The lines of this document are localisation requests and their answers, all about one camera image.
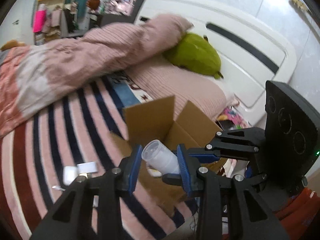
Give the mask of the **white tube bottle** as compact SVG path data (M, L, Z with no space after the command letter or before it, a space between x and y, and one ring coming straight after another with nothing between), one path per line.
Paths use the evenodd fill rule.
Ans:
M162 175L180 174L177 156L159 140L153 140L144 147L142 159Z

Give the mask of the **white earbuds case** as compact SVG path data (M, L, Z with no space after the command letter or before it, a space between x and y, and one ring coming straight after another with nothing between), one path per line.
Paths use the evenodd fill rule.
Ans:
M63 168L63 184L69 186L78 176L76 166L65 166Z

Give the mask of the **small white rectangular box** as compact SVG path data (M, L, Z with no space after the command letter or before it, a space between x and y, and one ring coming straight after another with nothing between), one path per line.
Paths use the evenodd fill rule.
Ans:
M88 163L80 163L77 165L78 174L82 173L97 173L98 167L95 161L88 162Z

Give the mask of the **brown cardboard box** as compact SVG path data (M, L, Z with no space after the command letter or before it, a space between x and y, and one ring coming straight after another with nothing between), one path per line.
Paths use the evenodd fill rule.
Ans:
M174 118L174 103L175 98L170 96L124 109L127 139L111 133L118 148L118 158L128 157L136 144L146 146L154 139L160 140L170 150L175 150L178 144L185 144L186 148L204 147L216 132L221 131L215 122L190 101L179 116ZM166 213L171 217L175 209L180 213L186 212L182 204L186 200L183 189L153 178L144 161L134 195L138 200L146 200L146 206L153 214Z

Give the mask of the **striped pink bed blanket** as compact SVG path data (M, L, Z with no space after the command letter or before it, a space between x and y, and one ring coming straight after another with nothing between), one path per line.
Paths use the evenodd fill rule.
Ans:
M119 165L112 139L127 139L123 109L157 97L124 73L104 75L52 103L1 139L1 222L29 239L60 197L63 169L94 162L98 175Z

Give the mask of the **pink ribbed pillow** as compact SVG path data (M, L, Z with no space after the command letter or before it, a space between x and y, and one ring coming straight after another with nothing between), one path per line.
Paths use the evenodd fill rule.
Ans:
M128 77L154 100L175 97L174 117L190 101L211 120L216 120L226 107L238 103L224 82L176 67L162 56L152 57L125 69Z

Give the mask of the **white bed headboard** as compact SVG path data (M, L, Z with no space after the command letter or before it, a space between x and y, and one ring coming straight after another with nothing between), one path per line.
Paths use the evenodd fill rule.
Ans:
M159 14L181 15L191 32L208 37L221 59L223 83L234 93L238 112L252 125L265 116L265 83L287 83L297 64L293 45L250 14L214 0L144 0L135 23Z

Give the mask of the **green plush toy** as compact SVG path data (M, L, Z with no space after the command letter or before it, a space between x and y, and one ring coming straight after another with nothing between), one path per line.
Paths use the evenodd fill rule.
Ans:
M171 64L197 74L223 78L221 59L206 36L186 33L176 46L163 53Z

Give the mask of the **patchwork pink grey duvet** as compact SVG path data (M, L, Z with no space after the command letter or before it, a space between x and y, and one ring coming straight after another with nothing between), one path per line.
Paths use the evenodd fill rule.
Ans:
M81 38L1 52L1 136L90 79L174 47L191 27L179 15L161 14L140 25L112 23Z

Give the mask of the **brown plush bear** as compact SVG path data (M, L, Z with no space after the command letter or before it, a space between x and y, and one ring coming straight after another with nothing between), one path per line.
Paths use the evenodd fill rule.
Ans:
M1 46L1 51L9 50L15 47L24 47L26 44L24 42L20 42L18 40L10 40Z

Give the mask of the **brown plush toy on desk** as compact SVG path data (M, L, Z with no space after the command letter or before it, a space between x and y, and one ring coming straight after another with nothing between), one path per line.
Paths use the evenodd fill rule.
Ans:
M100 5L100 0L87 0L86 2L86 6L90 10L94 10L94 11L96 11L99 8L99 5Z

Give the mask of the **yellow white shelf unit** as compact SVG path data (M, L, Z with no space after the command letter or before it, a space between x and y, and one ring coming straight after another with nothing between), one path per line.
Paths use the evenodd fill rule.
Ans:
M64 7L65 0L36 0L33 23L35 13L38 10L46 10L47 14L46 22L42 28L42 31L33 33L35 45L42 45L61 37L61 18L63 16Z

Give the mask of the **bright pink gift bag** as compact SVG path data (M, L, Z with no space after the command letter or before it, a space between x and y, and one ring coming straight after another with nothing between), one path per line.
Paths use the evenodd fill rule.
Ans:
M46 10L38 10L34 16L33 33L42 31L42 28L46 22Z

